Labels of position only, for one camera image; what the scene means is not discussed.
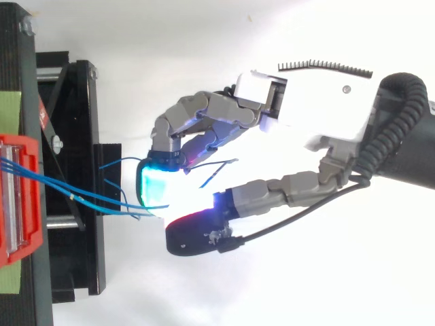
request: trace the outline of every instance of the robotic hand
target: robotic hand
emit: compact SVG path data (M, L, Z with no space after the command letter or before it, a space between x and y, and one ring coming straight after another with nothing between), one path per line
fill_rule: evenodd
M146 203L144 171L189 169L260 125L274 123L316 134L312 150L328 148L319 171L255 180L216 193L214 207L167 226L174 255L225 252L268 234L327 202L370 185L374 174L435 189L435 115L424 83L408 73L380 83L372 72L310 60L278 66L274 75L250 71L223 92L181 98L158 117L152 149L137 169L137 196ZM181 138L196 135L181 146ZM341 189L354 182L355 185ZM265 230L232 236L231 219L261 215L273 207L308 207Z

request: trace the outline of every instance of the bolt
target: bolt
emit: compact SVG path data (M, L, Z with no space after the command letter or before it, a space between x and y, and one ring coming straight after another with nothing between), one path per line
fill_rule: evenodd
M25 16L20 23L20 30L27 36L35 35L35 19L32 16Z
M343 93L349 94L351 92L351 90L352 90L351 86L349 86L349 85L343 86Z
M91 79L97 80L98 76L99 76L98 69L95 68L95 67L91 67L90 71L89 71L89 76L90 76Z
M53 152L56 155L59 154L60 150L63 148L63 142L60 140L57 134L53 136L52 147L53 147Z

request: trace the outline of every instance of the coiled cable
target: coiled cable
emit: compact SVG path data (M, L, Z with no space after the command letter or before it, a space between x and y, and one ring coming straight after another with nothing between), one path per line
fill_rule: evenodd
M380 85L404 97L401 112L361 150L353 171L370 180L382 163L397 151L407 134L429 108L428 92L423 81L410 73L395 73L384 78ZM355 181L357 176L350 176Z

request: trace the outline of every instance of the blue light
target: blue light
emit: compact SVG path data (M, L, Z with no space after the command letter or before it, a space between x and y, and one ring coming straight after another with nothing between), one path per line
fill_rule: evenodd
M213 193L199 189L184 172L167 172L145 167L141 173L141 198L145 206L169 205L152 211L165 218L165 224L180 217L213 208Z

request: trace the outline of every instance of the white plastic housing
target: white plastic housing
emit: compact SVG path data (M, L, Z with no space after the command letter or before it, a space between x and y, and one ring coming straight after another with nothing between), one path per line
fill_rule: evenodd
M295 70L275 76L252 71L239 77L235 96L265 103L271 82L277 78L287 81L278 117L280 124L319 136L362 140L378 79L325 69Z

